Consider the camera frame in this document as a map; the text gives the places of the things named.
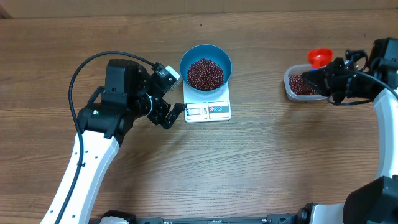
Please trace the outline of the orange measuring scoop blue handle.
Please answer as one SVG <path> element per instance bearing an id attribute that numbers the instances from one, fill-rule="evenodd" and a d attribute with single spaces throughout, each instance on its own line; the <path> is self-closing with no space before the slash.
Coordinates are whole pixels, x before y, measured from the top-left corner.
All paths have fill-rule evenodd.
<path id="1" fill-rule="evenodd" d="M 317 48 L 309 51 L 308 62 L 312 70 L 318 70 L 328 65 L 333 59 L 333 51 L 329 48 Z"/>

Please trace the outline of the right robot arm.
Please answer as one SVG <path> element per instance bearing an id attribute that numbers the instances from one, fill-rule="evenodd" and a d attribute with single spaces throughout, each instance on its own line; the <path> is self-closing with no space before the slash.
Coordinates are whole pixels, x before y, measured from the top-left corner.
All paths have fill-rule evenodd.
<path id="1" fill-rule="evenodd" d="M 304 82 L 335 106 L 344 99 L 372 103 L 379 130 L 379 162 L 374 181 L 351 192 L 344 203 L 308 203 L 280 223 L 397 223 L 397 39 L 376 39 L 368 55 L 347 50 L 331 59 L 319 50 L 308 55 L 311 71 Z"/>

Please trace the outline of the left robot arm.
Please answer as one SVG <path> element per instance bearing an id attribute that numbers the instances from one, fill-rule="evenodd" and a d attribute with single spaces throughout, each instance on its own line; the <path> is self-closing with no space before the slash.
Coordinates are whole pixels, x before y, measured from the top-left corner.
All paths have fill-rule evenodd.
<path id="1" fill-rule="evenodd" d="M 132 60 L 111 59 L 105 84 L 92 94 L 76 117 L 78 132 L 57 193 L 42 223 L 88 223 L 101 183 L 133 122 L 147 117 L 169 129 L 186 108 L 163 96 L 181 76 L 155 63 L 152 74 Z"/>

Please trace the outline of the white digital kitchen scale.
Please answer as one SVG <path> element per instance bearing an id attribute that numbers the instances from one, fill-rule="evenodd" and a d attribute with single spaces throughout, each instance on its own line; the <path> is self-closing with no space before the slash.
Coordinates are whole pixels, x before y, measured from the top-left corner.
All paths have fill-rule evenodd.
<path id="1" fill-rule="evenodd" d="M 228 83 L 211 94 L 199 93 L 184 83 L 183 99 L 187 105 L 184 114 L 187 123 L 229 121 L 231 119 Z"/>

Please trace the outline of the red beans in bowl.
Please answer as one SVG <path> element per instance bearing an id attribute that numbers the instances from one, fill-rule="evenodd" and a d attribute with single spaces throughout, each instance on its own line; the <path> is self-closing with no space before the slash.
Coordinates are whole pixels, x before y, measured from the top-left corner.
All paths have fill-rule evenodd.
<path id="1" fill-rule="evenodd" d="M 224 72 L 220 65 L 209 59 L 199 59 L 190 65 L 187 72 L 187 83 L 196 90 L 215 90 L 223 82 Z"/>

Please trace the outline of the blue metal bowl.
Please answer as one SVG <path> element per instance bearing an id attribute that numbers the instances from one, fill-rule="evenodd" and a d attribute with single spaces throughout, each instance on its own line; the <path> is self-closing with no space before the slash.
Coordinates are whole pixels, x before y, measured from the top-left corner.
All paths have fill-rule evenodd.
<path id="1" fill-rule="evenodd" d="M 222 86 L 229 82 L 231 78 L 231 74 L 233 71 L 233 64 L 229 57 L 229 55 L 220 47 L 210 44 L 201 44 L 192 47 L 188 51 L 186 51 L 180 61 L 180 74 L 183 78 L 183 82 L 187 84 L 191 89 L 194 89 L 187 83 L 187 72 L 191 64 L 199 61 L 199 59 L 209 59 L 220 65 L 221 69 L 224 72 L 224 82 L 223 84 L 211 91 L 200 91 L 196 90 L 199 93 L 211 94 L 218 91 Z"/>

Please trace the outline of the red beans in container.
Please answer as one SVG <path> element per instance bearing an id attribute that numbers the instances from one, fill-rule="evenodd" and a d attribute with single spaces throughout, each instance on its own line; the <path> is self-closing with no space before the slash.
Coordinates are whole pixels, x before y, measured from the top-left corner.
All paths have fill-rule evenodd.
<path id="1" fill-rule="evenodd" d="M 296 95 L 317 95 L 318 92 L 305 84 L 300 75 L 290 75 L 288 77 L 289 86 L 293 93 Z"/>

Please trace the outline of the clear plastic bean container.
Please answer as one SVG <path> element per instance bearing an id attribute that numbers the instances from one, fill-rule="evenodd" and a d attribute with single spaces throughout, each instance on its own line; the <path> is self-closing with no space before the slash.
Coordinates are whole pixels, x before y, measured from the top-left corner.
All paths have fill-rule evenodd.
<path id="1" fill-rule="evenodd" d="M 284 75 L 284 85 L 285 85 L 285 92 L 289 100 L 298 101 L 298 102 L 326 100 L 326 97 L 321 95 L 297 95 L 292 91 L 290 87 L 289 77 L 291 75 L 301 75 L 303 72 L 309 72 L 311 68 L 312 66 L 310 64 L 301 64 L 301 65 L 294 65 L 286 71 Z"/>

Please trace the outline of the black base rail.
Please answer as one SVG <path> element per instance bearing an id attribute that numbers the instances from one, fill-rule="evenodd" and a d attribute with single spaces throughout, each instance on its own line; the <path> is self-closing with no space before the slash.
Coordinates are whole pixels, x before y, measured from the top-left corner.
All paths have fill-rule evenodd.
<path id="1" fill-rule="evenodd" d="M 305 223 L 296 214 L 270 214 L 266 217 L 234 218 L 136 218 L 137 224 L 297 224 Z"/>

